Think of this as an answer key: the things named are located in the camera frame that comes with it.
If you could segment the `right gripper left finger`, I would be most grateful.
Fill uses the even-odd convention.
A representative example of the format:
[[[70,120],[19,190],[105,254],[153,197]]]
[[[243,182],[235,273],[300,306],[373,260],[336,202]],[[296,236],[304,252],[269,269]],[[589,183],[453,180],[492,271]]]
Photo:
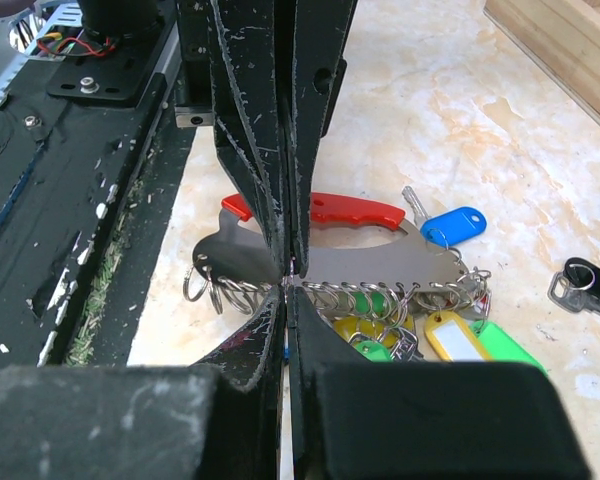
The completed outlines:
[[[0,370],[0,479],[276,479],[284,295],[188,367]]]

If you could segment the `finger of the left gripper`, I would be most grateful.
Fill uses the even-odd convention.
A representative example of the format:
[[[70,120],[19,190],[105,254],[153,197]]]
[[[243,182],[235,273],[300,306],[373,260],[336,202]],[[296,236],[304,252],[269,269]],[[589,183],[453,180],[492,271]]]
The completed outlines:
[[[213,1],[210,18],[218,154],[254,214],[278,276],[285,247],[281,137],[276,95],[274,3]]]
[[[291,258],[294,273],[309,266],[310,200],[319,144],[326,129],[355,1],[293,3],[287,104]]]

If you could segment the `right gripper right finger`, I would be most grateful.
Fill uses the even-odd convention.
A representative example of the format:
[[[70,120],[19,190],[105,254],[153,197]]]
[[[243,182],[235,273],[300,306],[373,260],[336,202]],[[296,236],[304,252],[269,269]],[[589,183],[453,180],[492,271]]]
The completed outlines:
[[[373,362],[286,292],[298,479],[588,479],[559,395],[507,362]]]

